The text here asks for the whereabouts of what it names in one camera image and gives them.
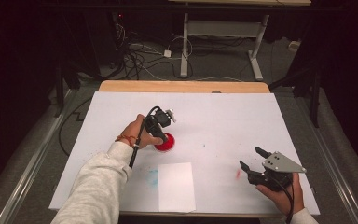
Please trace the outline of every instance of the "blue smudge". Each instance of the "blue smudge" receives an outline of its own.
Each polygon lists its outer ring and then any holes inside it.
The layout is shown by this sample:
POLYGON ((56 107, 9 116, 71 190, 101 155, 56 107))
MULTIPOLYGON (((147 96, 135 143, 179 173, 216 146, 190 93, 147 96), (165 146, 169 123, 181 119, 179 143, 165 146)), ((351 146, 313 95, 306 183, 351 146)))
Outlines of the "blue smudge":
POLYGON ((151 187, 158 186, 158 170, 150 170, 146 176, 146 181, 151 187))

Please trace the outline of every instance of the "long-sleeved shirt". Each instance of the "long-sleeved shirt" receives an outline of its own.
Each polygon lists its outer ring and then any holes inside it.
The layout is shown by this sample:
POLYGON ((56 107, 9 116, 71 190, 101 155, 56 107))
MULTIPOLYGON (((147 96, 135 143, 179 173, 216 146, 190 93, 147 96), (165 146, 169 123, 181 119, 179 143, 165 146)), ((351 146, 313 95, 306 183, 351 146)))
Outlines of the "long-sleeved shirt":
MULTIPOLYGON (((71 194, 51 223, 117 223, 121 191, 131 177, 133 149, 115 142, 80 170, 71 194)), ((295 213, 292 224, 317 223, 307 208, 295 213)))

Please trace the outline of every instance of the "sleeve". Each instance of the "sleeve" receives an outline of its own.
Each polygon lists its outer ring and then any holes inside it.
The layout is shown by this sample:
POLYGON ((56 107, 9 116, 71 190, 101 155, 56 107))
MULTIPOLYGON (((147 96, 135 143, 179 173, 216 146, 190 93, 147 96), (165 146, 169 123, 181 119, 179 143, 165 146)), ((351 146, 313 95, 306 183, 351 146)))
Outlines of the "sleeve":
POLYGON ((115 142, 80 170, 71 194, 51 223, 117 223, 120 193, 131 176, 133 149, 115 142))
POLYGON ((318 222, 310 215, 307 208, 295 213, 292 217, 291 224, 317 224, 318 222))

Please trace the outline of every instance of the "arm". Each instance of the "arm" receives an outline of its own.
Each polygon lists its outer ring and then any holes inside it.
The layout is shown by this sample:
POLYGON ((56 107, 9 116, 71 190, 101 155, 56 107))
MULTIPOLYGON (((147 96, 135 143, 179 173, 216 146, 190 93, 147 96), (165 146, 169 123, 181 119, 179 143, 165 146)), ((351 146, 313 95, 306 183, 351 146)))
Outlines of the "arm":
MULTIPOLYGON (((257 185, 256 188, 266 197, 271 199, 277 208, 286 216, 290 212, 290 202, 283 191, 275 192, 263 185, 257 185)), ((314 224, 318 223, 310 215, 307 208, 304 207, 303 192, 299 181, 298 173, 293 173, 293 189, 292 186, 287 188, 287 191, 292 195, 292 192, 295 193, 294 209, 293 209, 293 218, 291 223, 297 224, 314 224)))
MULTIPOLYGON (((122 134, 137 136, 143 118, 138 115, 122 134)), ((122 138, 106 153, 97 154, 81 168, 71 195, 52 223, 117 223, 120 194, 131 176, 128 164, 133 149, 129 144, 126 138, 122 138)), ((162 144, 162 139, 144 130, 140 148, 149 144, 162 144)))

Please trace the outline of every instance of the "red round object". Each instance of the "red round object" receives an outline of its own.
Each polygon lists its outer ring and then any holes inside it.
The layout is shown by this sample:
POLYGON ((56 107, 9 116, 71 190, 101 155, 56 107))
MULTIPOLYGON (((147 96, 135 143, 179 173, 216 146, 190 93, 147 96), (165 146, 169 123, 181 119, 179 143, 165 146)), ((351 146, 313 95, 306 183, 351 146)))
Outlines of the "red round object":
POLYGON ((175 144, 175 139, 170 133, 165 133, 165 135, 167 136, 168 140, 161 145, 155 145, 155 148, 158 151, 162 151, 162 152, 169 151, 171 148, 173 148, 173 145, 175 144))

